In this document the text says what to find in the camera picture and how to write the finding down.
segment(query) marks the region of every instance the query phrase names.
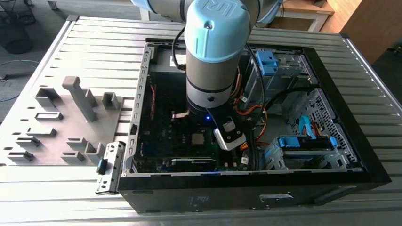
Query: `black cable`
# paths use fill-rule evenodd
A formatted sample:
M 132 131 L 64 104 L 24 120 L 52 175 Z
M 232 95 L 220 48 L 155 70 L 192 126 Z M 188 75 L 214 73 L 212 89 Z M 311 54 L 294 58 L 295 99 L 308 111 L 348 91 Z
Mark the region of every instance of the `black cable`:
M 256 67 L 256 74 L 258 74 L 258 77 L 259 77 L 259 80 L 260 80 L 260 87 L 262 87 L 262 106 L 264 106 L 264 97 L 266 97 L 266 95 L 264 95 L 263 73 L 262 73 L 262 70 L 259 68 L 256 57 L 255 57 L 255 54 L 254 54 L 254 52 L 250 48 L 250 45 L 246 44 L 246 47 L 247 47 L 254 65 Z M 247 146 L 248 146 L 248 150 L 250 150 L 248 152 L 251 154 L 251 157 L 248 159 L 250 159 L 250 162 L 252 162 L 252 167 L 251 167 L 252 170 L 258 170 L 258 146 L 256 146 L 256 142 L 255 142 L 255 138 L 254 138 L 252 128 L 254 128 L 254 126 L 256 124 L 256 121 L 260 118 L 263 112 L 264 112 L 264 108 L 262 107 L 259 113 L 256 114 L 256 117 L 254 119 L 251 119 L 251 121 L 250 121 L 250 128 L 248 128 L 248 131 L 247 131 L 248 136 L 246 136 L 246 142 L 247 142 Z
M 250 54 L 250 57 L 251 57 L 251 59 L 252 59 L 254 65 L 255 65 L 255 67 L 256 67 L 256 74 L 258 74 L 258 76 L 259 76 L 260 85 L 262 85 L 262 94 L 263 94 L 263 96 L 262 96 L 262 99 L 263 99 L 263 100 L 262 100 L 262 106 L 264 106 L 264 97 L 266 97 L 266 95 L 264 95 L 264 79 L 263 79 L 263 73 L 262 73 L 262 69 L 259 68 L 258 61 L 256 61 L 256 58 L 255 58 L 255 54 L 254 54 L 254 52 L 252 52 L 252 50 L 251 50 L 251 48 L 250 48 L 250 45 L 246 44 L 246 47 L 247 47 L 248 54 Z M 260 115 L 263 114 L 263 112 L 264 112 L 264 109 L 262 108 L 259 114 L 256 115 L 256 118 L 260 117 Z
M 255 170 L 256 164 L 255 164 L 255 159 L 256 159 L 256 155 L 255 155 L 255 139 L 254 139 L 254 135 L 252 135 L 252 130 L 247 130 L 246 133 L 246 143 L 248 146 L 248 170 Z
M 178 68 L 179 70 L 182 70 L 182 71 L 186 71 L 186 65 L 180 65 L 180 64 L 178 63 L 178 59 L 176 59 L 176 49 L 175 49 L 175 47 L 176 47 L 176 42 L 178 42 L 178 40 L 179 40 L 179 37 L 182 36 L 182 34 L 183 34 L 183 32 L 184 32 L 184 29 L 186 29 L 186 26 L 183 27 L 182 31 L 179 32 L 178 36 L 175 37 L 174 43 L 172 43 L 172 45 L 171 45 L 171 56 L 172 56 L 172 59 L 174 59 L 174 63 L 175 63 L 176 68 Z
M 276 100 L 279 97 L 286 96 L 287 94 L 292 93 L 292 92 L 311 92 L 315 88 L 318 88 L 318 86 L 303 86 L 303 87 L 294 87 L 286 90 L 282 90 L 279 93 L 275 94 L 275 96 L 272 96 L 272 98 L 270 99 L 268 103 L 264 106 L 264 110 L 268 111 L 268 109 L 274 106 Z

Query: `ur logo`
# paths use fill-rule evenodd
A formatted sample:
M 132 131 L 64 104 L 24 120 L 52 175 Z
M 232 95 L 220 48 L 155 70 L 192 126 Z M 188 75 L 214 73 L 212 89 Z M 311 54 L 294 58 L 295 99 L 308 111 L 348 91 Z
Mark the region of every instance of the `ur logo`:
M 222 13 L 223 16 L 230 16 L 236 3 L 227 1 L 227 0 L 208 0 L 204 8 L 211 11 Z

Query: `metal bracket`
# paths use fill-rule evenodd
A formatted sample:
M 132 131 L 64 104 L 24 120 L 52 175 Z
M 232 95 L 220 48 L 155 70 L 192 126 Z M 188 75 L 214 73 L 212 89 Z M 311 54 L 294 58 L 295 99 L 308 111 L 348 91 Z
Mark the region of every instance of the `metal bracket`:
M 97 174 L 97 190 L 96 195 L 119 194 L 117 180 L 120 175 L 120 166 L 124 153 L 125 144 L 120 141 L 107 144 L 105 154 L 99 161 Z

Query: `silver metal panel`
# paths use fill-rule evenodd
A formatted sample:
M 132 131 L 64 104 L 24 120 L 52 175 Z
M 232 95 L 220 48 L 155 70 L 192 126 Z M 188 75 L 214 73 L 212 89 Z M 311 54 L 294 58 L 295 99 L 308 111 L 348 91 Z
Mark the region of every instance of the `silver metal panel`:
M 371 80 L 352 80 L 352 79 L 332 79 L 338 87 L 371 87 L 377 85 Z
M 182 25 L 170 22 L 92 17 L 81 17 L 76 23 L 77 25 L 73 22 L 65 23 L 21 97 L 12 107 L 0 132 L 9 133 L 9 130 L 4 128 L 17 128 L 24 126 L 24 123 L 29 123 L 29 121 L 20 122 L 19 120 L 35 111 L 35 109 L 27 109 L 32 104 L 25 101 L 27 97 L 35 94 L 33 88 L 52 86 L 60 81 L 60 77 L 75 75 L 81 78 L 83 88 L 91 87 L 95 96 L 104 92 L 115 92 L 117 96 L 125 98 L 115 141 L 127 142 L 124 134 L 129 131 L 127 118 L 132 114 L 131 106 L 139 75 L 136 64 L 143 52 L 141 43 L 147 37 L 172 39 Z M 31 222 L 33 225 L 44 222 L 55 222 L 55 225 L 60 225 L 61 222 L 85 222 L 84 224 L 96 222 L 96 225 L 109 222 L 116 226 L 132 225 L 132 222 L 148 220 L 156 221 L 157 225 L 172 225 L 178 223 L 171 221 L 178 219 L 187 219 L 187 224 L 191 224 L 198 219 L 200 225 L 216 223 L 266 225 L 267 220 L 272 225 L 286 225 L 290 224 L 290 219 L 294 219 L 292 224 L 298 225 L 339 225 L 342 223 L 344 225 L 393 225 L 390 221 L 385 223 L 383 219 L 395 219 L 402 213 L 401 117 L 397 110 L 399 106 L 383 88 L 378 76 L 362 61 L 355 49 L 350 47 L 350 43 L 344 42 L 336 34 L 255 29 L 250 43 L 306 46 L 316 49 L 331 77 L 342 85 L 339 91 L 369 135 L 367 139 L 385 168 L 391 174 L 390 184 L 373 192 L 348 195 L 318 207 L 139 215 L 121 196 L 95 196 L 95 167 L 9 166 L 0 167 L 0 181 L 3 182 L 0 190 L 5 191 L 0 193 L 0 222 Z M 354 86 L 348 85 L 348 80 L 355 84 Z M 342 215 L 326 215 L 326 213 L 339 212 Z M 304 214 L 314 214 L 314 217 L 300 216 Z

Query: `blue robot arm cap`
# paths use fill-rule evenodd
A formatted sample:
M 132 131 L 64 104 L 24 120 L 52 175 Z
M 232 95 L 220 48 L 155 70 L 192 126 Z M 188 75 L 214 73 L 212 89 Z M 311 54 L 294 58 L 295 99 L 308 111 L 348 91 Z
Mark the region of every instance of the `blue robot arm cap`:
M 131 2 L 135 6 L 144 8 L 145 10 L 155 13 L 148 0 L 131 0 Z

